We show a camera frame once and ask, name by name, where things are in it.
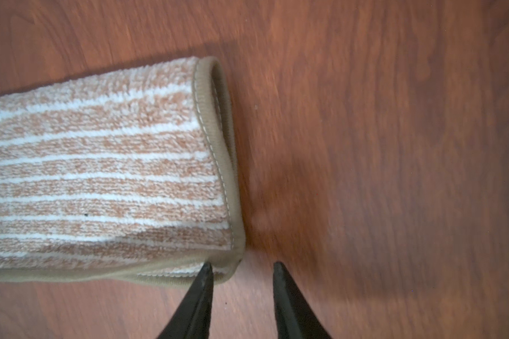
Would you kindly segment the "striped brown square dishcloth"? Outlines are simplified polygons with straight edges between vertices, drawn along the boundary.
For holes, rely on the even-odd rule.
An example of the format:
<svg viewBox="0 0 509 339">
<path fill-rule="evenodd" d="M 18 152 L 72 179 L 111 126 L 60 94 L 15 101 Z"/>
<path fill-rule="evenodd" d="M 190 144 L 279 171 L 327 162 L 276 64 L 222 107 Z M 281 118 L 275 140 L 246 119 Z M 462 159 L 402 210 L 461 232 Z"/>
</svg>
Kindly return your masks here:
<svg viewBox="0 0 509 339">
<path fill-rule="evenodd" d="M 221 283 L 244 252 L 218 59 L 0 97 L 0 282 Z"/>
</svg>

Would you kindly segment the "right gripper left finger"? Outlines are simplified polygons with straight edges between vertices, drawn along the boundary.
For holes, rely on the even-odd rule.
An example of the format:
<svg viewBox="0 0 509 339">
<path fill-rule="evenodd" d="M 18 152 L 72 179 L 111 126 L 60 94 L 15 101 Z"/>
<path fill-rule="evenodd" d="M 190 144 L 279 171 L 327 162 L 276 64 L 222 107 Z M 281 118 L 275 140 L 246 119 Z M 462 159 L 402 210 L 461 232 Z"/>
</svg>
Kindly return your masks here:
<svg viewBox="0 0 509 339">
<path fill-rule="evenodd" d="M 210 263 L 205 263 L 157 339 L 208 339 L 212 317 L 213 287 L 213 268 Z"/>
</svg>

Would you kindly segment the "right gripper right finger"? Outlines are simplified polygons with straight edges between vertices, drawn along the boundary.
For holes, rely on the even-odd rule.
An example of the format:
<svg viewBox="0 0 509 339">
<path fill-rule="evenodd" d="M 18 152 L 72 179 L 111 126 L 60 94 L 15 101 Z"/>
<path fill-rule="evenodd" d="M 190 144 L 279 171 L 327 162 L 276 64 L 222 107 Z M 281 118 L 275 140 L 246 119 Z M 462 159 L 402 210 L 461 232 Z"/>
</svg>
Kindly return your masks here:
<svg viewBox="0 0 509 339">
<path fill-rule="evenodd" d="M 331 338 L 286 266 L 277 261 L 273 272 L 274 314 L 278 338 Z"/>
</svg>

